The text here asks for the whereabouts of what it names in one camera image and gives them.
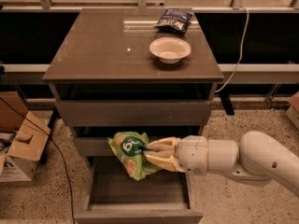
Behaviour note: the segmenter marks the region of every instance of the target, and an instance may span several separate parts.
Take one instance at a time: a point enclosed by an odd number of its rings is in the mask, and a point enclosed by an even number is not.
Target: open cardboard box
[[[286,115],[299,130],[299,92],[293,95],[288,102],[291,106]]]
[[[0,182],[31,181],[50,128],[27,110],[18,93],[0,92],[0,98],[0,132],[17,132],[11,146],[0,151]]]

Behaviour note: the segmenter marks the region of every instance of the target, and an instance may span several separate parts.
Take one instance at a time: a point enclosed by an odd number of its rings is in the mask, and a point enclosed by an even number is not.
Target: open drawer
[[[160,171],[130,178],[116,157],[95,157],[88,194],[78,223],[197,224],[192,174]]]

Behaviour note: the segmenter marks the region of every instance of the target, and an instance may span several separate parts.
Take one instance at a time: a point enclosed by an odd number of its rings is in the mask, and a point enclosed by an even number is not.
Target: black cable
[[[72,189],[72,184],[71,184],[71,179],[69,178],[69,174],[67,171],[67,166],[66,166],[66,161],[64,158],[64,154],[63,152],[58,148],[58,146],[56,145],[56,143],[54,142],[54,140],[52,139],[52,137],[47,134],[47,132],[45,132],[42,128],[38,127],[38,125],[36,125],[35,123],[33,123],[31,120],[29,120],[28,118],[26,118],[23,114],[21,114],[19,111],[17,111],[16,109],[14,109],[9,103],[7,103],[2,97],[0,97],[0,100],[5,103],[10,109],[12,109],[16,114],[18,114],[19,116],[23,117],[24,119],[28,120],[30,123],[32,123],[34,126],[36,126],[40,131],[42,131],[43,133],[46,134],[46,136],[49,138],[50,141],[52,141],[52,143],[56,146],[57,150],[59,151],[60,155],[63,158],[64,161],[64,168],[65,168],[65,173],[66,173],[66,178],[68,181],[68,185],[69,185],[69,191],[70,191],[70,198],[71,198],[71,214],[72,214],[72,221],[73,224],[75,224],[75,219],[74,219],[74,198],[73,198],[73,189]]]

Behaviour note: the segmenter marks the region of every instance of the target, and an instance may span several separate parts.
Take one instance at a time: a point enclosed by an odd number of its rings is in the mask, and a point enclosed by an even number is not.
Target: brown tabletop
[[[51,82],[218,82],[223,76],[195,18],[185,35],[153,25],[164,8],[83,9],[43,80]],[[175,65],[150,53],[160,37],[187,41],[191,54]]]

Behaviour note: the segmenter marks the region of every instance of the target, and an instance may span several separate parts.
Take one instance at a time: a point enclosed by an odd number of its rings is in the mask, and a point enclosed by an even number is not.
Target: black panel
[[[78,13],[0,13],[0,61],[51,63]]]
[[[246,14],[197,13],[218,63],[237,63]],[[242,63],[299,63],[299,14],[250,14]]]

